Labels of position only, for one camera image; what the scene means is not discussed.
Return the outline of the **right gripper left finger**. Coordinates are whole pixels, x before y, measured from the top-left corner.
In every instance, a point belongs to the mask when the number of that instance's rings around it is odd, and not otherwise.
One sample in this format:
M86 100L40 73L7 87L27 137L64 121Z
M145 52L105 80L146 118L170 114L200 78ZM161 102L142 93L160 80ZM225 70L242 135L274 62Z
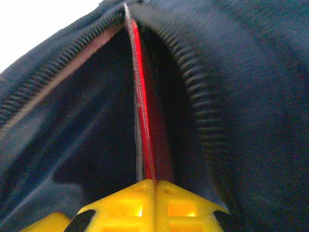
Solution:
M143 180L84 206L66 232L153 232L155 186Z

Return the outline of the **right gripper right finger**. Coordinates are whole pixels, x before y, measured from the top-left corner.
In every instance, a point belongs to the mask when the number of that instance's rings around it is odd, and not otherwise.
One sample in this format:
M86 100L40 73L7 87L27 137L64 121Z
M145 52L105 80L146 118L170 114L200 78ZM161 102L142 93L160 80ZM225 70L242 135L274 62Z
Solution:
M168 181L155 189L156 232L237 232L236 220L221 206Z

